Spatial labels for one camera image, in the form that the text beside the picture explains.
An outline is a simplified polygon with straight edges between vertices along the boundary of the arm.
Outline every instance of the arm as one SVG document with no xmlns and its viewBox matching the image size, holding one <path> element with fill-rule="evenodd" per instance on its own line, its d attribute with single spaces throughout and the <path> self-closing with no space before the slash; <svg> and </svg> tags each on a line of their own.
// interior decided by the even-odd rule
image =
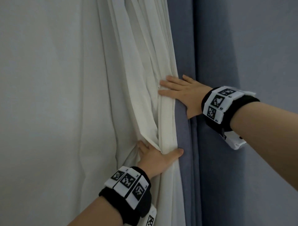
<svg viewBox="0 0 298 226">
<path fill-rule="evenodd" d="M 170 90 L 159 90 L 159 94 L 180 100 L 191 118 L 202 113 L 202 99 L 211 88 L 185 75 L 183 79 L 167 76 L 160 84 Z M 253 102 L 235 113 L 230 126 L 298 190 L 298 114 Z"/>
<path fill-rule="evenodd" d="M 183 149 L 176 149 L 163 155 L 151 144 L 146 146 L 142 141 L 138 142 L 138 147 L 141 160 L 137 166 L 147 174 L 149 179 L 164 172 L 183 154 Z M 123 221 L 118 210 L 104 197 L 100 196 L 68 224 L 68 226 L 85 225 L 121 226 Z"/>
</svg>

